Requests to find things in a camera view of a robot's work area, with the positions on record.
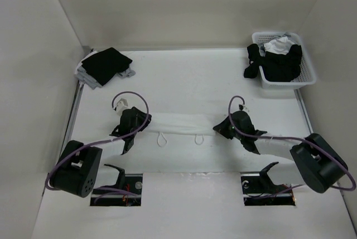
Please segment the white tank top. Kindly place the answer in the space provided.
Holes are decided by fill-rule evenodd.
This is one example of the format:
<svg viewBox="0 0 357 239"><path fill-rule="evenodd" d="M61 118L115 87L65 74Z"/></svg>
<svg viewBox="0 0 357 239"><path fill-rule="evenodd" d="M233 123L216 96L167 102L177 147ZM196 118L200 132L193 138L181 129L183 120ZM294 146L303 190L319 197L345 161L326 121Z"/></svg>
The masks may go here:
<svg viewBox="0 0 357 239"><path fill-rule="evenodd" d="M158 134L159 147L167 145L165 135L194 136L195 144L202 145L206 136L215 136L213 127L218 124L221 116L224 114L153 113L145 131Z"/></svg>

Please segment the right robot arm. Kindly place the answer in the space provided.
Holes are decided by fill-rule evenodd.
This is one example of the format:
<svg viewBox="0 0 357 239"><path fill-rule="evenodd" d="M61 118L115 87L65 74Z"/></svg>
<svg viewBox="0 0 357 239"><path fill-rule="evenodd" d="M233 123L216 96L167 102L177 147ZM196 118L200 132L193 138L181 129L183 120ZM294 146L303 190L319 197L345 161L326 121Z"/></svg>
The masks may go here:
<svg viewBox="0 0 357 239"><path fill-rule="evenodd" d="M256 155L274 155L294 162L300 174L299 184L305 184L317 193L324 193L343 176L348 176L355 190L356 182L348 171L345 161L319 134L305 138L273 136L258 130L244 111L228 114L227 118L213 127L223 137L238 139L243 148Z"/></svg>

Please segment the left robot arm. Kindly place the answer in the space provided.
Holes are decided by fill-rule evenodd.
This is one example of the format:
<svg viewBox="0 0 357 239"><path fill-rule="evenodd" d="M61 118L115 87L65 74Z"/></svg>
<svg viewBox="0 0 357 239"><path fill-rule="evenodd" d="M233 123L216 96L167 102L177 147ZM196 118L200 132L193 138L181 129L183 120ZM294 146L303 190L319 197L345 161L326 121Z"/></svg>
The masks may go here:
<svg viewBox="0 0 357 239"><path fill-rule="evenodd" d="M137 133L143 131L150 123L152 116L136 107L125 109L110 136L112 139L92 142L87 145L77 140L69 141L63 150L56 166L45 181L48 190L62 190L78 197L85 198L94 188L99 170L103 145L112 141L124 142L122 155L134 145Z"/></svg>

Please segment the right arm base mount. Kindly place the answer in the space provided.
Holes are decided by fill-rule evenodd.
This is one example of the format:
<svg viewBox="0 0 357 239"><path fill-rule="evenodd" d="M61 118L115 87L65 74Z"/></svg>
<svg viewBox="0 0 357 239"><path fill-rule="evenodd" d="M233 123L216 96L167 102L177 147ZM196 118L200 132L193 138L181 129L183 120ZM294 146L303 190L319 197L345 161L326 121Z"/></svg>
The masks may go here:
<svg viewBox="0 0 357 239"><path fill-rule="evenodd" d="M273 162L259 172L241 174L243 202L245 206L295 206L293 191L278 194L290 186L275 185L268 176L271 168L277 165Z"/></svg>

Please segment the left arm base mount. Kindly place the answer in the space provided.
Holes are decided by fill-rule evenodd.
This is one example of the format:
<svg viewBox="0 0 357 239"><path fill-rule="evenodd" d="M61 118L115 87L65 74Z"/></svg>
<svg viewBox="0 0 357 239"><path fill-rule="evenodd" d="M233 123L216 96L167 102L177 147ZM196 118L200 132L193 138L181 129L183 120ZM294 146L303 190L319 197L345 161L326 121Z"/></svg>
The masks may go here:
<svg viewBox="0 0 357 239"><path fill-rule="evenodd" d="M102 166L90 195L92 207L139 207L142 202L143 174L127 174L111 164Z"/></svg>

